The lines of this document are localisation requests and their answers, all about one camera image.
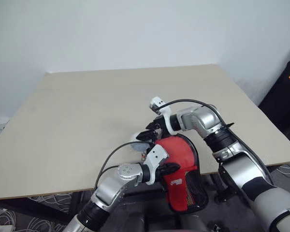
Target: white wall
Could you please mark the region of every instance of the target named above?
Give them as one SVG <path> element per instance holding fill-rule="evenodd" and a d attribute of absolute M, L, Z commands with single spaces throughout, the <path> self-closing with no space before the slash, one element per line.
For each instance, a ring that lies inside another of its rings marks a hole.
<path fill-rule="evenodd" d="M 0 0 L 0 117 L 45 72 L 208 63 L 258 104 L 289 58 L 290 0 Z"/>

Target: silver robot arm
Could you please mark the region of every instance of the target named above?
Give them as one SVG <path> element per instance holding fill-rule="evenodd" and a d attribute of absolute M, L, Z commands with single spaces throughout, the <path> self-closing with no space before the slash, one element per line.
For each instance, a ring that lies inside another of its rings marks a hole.
<path fill-rule="evenodd" d="M 143 164 L 122 164 L 110 171 L 90 200 L 78 215 L 75 215 L 63 232 L 97 232 L 103 226 L 110 213 L 123 199 L 125 190 L 144 182 L 155 182 L 156 169 L 168 158 L 160 145 L 155 145 L 148 153 Z"/>
<path fill-rule="evenodd" d="M 219 120 L 217 111 L 202 106 L 171 115 L 169 109 L 157 111 L 164 104 L 156 97 L 150 108 L 157 114 L 163 114 L 167 130 L 171 127 L 169 133 L 196 130 L 221 164 L 219 173 L 222 179 L 235 193 L 245 197 L 264 229 L 290 232 L 290 193 L 267 181 L 265 170 L 250 152 L 251 149 L 245 147 Z"/>

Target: beige tabletop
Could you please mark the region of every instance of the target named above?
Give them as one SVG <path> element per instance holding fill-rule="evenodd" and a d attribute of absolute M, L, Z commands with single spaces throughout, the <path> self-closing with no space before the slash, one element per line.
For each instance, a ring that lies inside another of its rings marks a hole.
<path fill-rule="evenodd" d="M 156 115 L 150 100 L 215 105 L 266 165 L 290 162 L 290 142 L 217 65 L 47 74 L 0 135 L 0 198 L 90 189 L 109 153 Z M 172 106 L 176 112 L 191 104 Z M 195 131 L 201 173 L 218 164 Z M 139 161 L 124 148 L 109 165 Z"/>

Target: white power strip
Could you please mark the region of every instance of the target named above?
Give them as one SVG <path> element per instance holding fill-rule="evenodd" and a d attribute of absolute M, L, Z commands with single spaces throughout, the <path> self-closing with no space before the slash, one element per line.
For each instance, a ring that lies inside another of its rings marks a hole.
<path fill-rule="evenodd" d="M 0 226 L 0 232 L 12 232 L 13 225 Z"/>

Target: black cable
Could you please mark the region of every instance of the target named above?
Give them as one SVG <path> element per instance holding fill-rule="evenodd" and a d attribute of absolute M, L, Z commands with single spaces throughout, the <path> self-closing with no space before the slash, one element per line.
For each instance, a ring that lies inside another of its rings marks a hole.
<path fill-rule="evenodd" d="M 251 154 L 252 156 L 257 160 L 258 164 L 263 168 L 264 172 L 266 173 L 266 175 L 268 176 L 270 182 L 272 185 L 274 185 L 274 181 L 273 181 L 273 178 L 269 172 L 269 170 L 267 169 L 267 167 L 265 166 L 265 164 L 262 162 L 262 160 L 257 156 L 257 154 L 246 144 L 244 143 L 243 140 L 241 140 L 228 126 L 227 124 L 225 123 L 225 121 L 223 120 L 223 118 L 220 116 L 218 110 L 212 106 L 212 105 L 209 105 L 207 103 L 204 103 L 202 101 L 198 101 L 198 100 L 193 100 L 193 99 L 178 99 L 178 100 L 175 100 L 175 101 L 170 101 L 166 104 L 164 104 L 163 106 L 160 106 L 158 107 L 157 109 L 155 109 L 156 111 L 166 107 L 166 106 L 169 106 L 169 105 L 172 105 L 172 104 L 175 104 L 175 103 L 178 103 L 178 102 L 193 102 L 193 103 L 197 103 L 197 104 L 200 104 L 200 105 L 203 105 L 207 108 L 209 108 L 210 110 L 212 110 L 215 115 L 219 118 L 220 122 L 225 126 L 225 128 L 231 133 L 231 135 L 233 135 Z"/>
<path fill-rule="evenodd" d="M 149 144 L 149 145 L 151 145 L 151 144 L 153 144 L 153 143 L 151 143 L 151 142 L 147 142 L 147 141 L 133 141 L 133 142 L 128 142 L 128 143 L 122 144 L 122 145 L 120 145 L 119 147 L 117 147 L 114 151 L 112 151 L 112 153 L 109 154 L 109 156 L 108 156 L 108 157 L 106 158 L 106 160 L 104 161 L 104 164 L 102 165 L 102 167 L 101 167 L 101 169 L 100 169 L 100 171 L 99 171 L 98 177 L 97 177 L 97 179 L 96 179 L 95 187 L 94 187 L 94 189 L 93 189 L 94 191 L 95 191 L 95 190 L 97 189 L 97 187 L 98 187 L 98 181 L 99 181 L 101 175 L 102 175 L 104 172 L 106 172 L 108 169 L 111 168 L 111 167 L 109 167 L 109 168 L 107 168 L 107 169 L 104 170 L 104 168 L 105 168 L 105 166 L 106 166 L 108 160 L 111 158 L 111 156 L 112 156 L 115 152 L 117 152 L 120 148 L 122 148 L 122 147 L 124 147 L 124 146 L 127 146 L 127 145 L 131 145 L 131 144 Z"/>

